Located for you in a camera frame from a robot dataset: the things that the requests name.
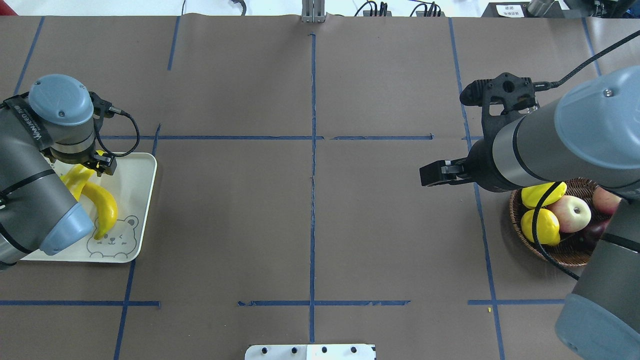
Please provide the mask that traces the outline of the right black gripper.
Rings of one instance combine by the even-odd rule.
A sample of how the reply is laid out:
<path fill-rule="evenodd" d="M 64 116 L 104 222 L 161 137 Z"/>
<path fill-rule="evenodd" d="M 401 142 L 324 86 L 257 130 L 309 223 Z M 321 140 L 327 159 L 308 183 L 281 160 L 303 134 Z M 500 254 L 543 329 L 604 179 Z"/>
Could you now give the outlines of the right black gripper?
<path fill-rule="evenodd" d="M 419 176 L 423 187 L 461 185 L 472 181 L 494 193 L 515 190 L 515 184 L 498 170 L 490 145 L 484 139 L 471 146 L 466 158 L 431 162 L 419 168 Z"/>

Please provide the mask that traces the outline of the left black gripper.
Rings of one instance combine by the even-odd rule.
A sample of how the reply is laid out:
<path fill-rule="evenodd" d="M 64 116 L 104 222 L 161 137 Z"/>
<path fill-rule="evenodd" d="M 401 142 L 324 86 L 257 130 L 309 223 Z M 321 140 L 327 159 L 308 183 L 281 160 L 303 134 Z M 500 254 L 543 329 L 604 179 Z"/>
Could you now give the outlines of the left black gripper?
<path fill-rule="evenodd" d="M 103 174 L 113 176 L 117 170 L 117 157 L 110 153 L 98 153 L 95 145 L 90 145 L 85 150 L 75 153 L 62 152 L 51 146 L 49 152 L 56 160 L 66 164 L 80 165 L 95 171 L 98 177 Z"/>

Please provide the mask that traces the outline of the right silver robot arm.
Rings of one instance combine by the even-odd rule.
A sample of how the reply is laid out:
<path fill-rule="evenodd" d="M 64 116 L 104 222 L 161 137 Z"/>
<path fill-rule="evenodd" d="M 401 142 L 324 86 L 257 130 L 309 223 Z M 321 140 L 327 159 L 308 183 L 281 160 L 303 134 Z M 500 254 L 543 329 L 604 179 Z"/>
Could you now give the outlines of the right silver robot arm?
<path fill-rule="evenodd" d="M 613 71 L 537 104 L 554 82 L 503 73 L 475 80 L 462 105 L 482 108 L 483 137 L 467 157 L 419 170 L 423 186 L 477 183 L 491 192 L 586 178 L 622 199 L 555 333 L 585 360 L 637 360 L 639 337 L 639 68 Z"/>

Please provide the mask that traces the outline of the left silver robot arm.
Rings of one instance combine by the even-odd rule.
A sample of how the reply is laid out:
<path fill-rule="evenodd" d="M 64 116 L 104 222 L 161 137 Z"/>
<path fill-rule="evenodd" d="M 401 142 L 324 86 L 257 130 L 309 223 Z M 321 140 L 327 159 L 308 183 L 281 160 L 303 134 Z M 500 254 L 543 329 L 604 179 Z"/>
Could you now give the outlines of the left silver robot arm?
<path fill-rule="evenodd" d="M 0 264 L 2 271 L 34 251 L 54 256 L 86 237 L 93 221 L 52 164 L 80 164 L 112 175 L 113 153 L 96 151 L 103 120 L 121 109 L 68 75 L 37 79 L 27 93 L 1 103 Z"/>

